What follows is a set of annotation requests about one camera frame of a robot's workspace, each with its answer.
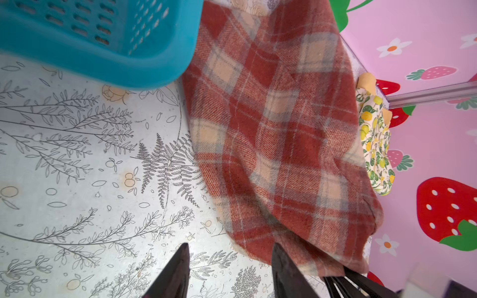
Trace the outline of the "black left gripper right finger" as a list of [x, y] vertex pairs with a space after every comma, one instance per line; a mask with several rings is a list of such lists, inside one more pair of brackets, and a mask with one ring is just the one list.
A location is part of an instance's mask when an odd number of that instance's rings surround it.
[[272, 276], [276, 298], [319, 298], [279, 243], [273, 246]]

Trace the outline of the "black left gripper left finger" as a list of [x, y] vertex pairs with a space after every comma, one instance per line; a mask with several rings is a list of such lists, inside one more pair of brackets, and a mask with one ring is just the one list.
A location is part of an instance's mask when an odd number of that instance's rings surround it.
[[186, 298], [190, 281], [190, 249], [182, 243], [143, 298]]

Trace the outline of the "yellow skirt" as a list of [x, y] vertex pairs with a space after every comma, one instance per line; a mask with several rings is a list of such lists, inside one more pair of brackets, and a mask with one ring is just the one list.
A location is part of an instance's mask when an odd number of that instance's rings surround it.
[[[357, 88], [361, 88], [372, 94], [373, 96], [377, 96], [376, 92], [376, 78], [371, 73], [363, 73], [359, 76], [357, 81]], [[383, 108], [383, 117], [384, 122], [387, 128], [390, 128], [390, 123], [392, 119], [393, 113], [386, 108]]]

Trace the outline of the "lemon print skirt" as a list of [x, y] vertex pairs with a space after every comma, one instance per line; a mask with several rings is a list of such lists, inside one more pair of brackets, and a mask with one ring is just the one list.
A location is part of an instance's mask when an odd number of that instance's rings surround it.
[[391, 132], [385, 123], [383, 99], [366, 89], [355, 90], [359, 111], [359, 132], [365, 166], [374, 191], [386, 196], [391, 192], [396, 174], [388, 158]]

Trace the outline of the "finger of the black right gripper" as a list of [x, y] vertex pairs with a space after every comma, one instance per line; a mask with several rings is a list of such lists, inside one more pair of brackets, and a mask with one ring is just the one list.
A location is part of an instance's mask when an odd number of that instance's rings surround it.
[[352, 286], [344, 277], [324, 277], [324, 282], [331, 298], [352, 298], [349, 287]]
[[345, 276], [355, 283], [359, 288], [364, 290], [371, 298], [398, 298], [398, 294], [384, 286], [375, 283], [371, 279], [357, 273], [347, 267], [344, 268]]

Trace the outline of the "red plaid skirt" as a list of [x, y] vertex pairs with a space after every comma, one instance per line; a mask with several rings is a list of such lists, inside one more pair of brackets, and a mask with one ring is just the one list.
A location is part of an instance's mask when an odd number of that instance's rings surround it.
[[234, 248], [270, 264], [280, 244], [313, 276], [366, 273], [383, 208], [330, 3], [280, 1], [260, 17], [205, 2], [183, 87], [196, 160]]

